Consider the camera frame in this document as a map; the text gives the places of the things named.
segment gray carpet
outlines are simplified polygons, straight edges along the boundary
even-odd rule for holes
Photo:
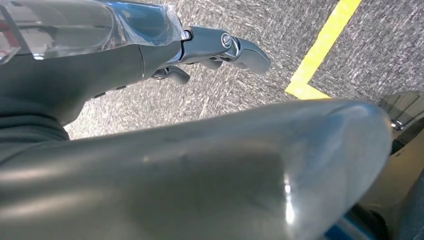
[[[263,76],[232,66],[186,66],[186,85],[148,80],[89,101],[67,126],[73,139],[163,126],[295,98],[290,78],[338,0],[168,0],[185,26],[226,29],[272,59]],[[310,85],[334,98],[377,102],[424,90],[424,1],[363,0]]]

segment clear plastic film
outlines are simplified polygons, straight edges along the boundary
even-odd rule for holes
[[[117,0],[0,0],[0,64],[19,50],[35,59],[184,39],[173,6]]]

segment yellow line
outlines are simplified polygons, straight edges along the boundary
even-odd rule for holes
[[[340,0],[285,89],[299,99],[329,98],[308,85],[362,0]]]

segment plastic wrap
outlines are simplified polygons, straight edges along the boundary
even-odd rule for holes
[[[173,6],[116,0],[0,0],[0,5],[3,62],[19,50],[42,60],[131,44],[164,46],[185,37]]]

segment bolt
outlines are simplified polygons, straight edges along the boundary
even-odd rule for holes
[[[231,36],[228,33],[224,32],[221,36],[222,46],[226,49],[229,49],[231,47],[231,41]]]

